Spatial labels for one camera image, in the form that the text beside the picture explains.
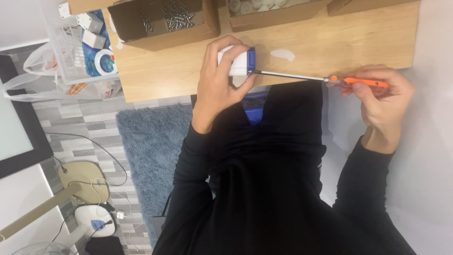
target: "wooden table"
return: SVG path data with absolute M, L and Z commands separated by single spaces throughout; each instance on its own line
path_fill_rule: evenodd
M 420 2 L 412 2 L 335 17 L 325 8 L 311 20 L 240 33 L 231 32 L 225 5 L 219 6 L 219 16 L 222 35 L 233 34 L 256 47 L 257 69 L 324 77 L 365 64 L 410 67 L 419 7 Z M 126 45 L 118 49 L 108 10 L 102 11 L 127 102 L 196 94 L 205 48 L 212 40 L 156 52 Z M 288 49 L 296 58 L 273 57 L 270 51 L 275 49 Z M 259 76 L 256 85 L 292 81 Z

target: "black cloth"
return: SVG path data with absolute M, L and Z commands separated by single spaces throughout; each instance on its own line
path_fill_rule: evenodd
M 333 207 L 319 198 L 321 109 L 321 83 L 289 83 L 271 88 L 255 127 L 240 104 L 209 134 L 190 127 L 153 254 L 415 254 L 386 213 L 393 155 L 358 142 Z
M 123 245 L 116 236 L 92 237 L 85 246 L 90 255 L 124 255 Z

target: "screwdriver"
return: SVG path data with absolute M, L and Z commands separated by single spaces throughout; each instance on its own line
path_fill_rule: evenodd
M 371 90 L 373 91 L 373 93 L 375 95 L 384 94 L 389 88 L 389 84 L 386 82 L 383 82 L 383 81 L 357 79 L 355 77 L 348 77 L 348 76 L 342 77 L 342 76 L 331 75 L 329 77 L 318 78 L 318 77 L 310 77 L 310 76 L 295 75 L 295 74 L 282 74 L 282 73 L 274 73 L 274 72 L 259 71 L 259 70 L 251 70 L 251 71 L 249 71 L 249 73 L 272 75 L 272 76 L 287 77 L 287 78 L 296 78 L 296 79 L 303 79 L 303 80 L 318 80 L 318 81 L 324 82 L 327 87 L 352 88 L 352 84 L 357 83 L 357 82 L 362 82 L 362 83 L 365 83 L 366 85 L 370 86 Z

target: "orange screwdriver handle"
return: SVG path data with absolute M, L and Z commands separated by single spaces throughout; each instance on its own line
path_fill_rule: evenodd
M 346 83 L 356 83 L 356 82 L 361 82 L 361 83 L 365 83 L 366 85 L 368 86 L 377 86 L 377 87 L 383 87 L 383 88 L 388 88 L 389 87 L 389 84 L 386 83 L 386 82 L 382 82 L 382 81 L 373 81 L 373 80 L 366 80 L 366 79 L 357 79 L 357 78 L 354 78 L 354 77 L 346 77 L 344 79 L 344 81 Z

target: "right hand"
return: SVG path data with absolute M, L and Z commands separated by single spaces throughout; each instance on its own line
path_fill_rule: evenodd
M 395 69 L 385 65 L 365 66 L 348 75 L 361 79 L 378 79 L 390 85 L 388 92 L 378 98 L 364 83 L 355 83 L 352 89 L 340 90 L 343 96 L 354 93 L 362 101 L 362 119 L 368 126 L 362 145 L 371 151 L 393 153 L 400 140 L 401 120 L 414 95 L 414 86 Z

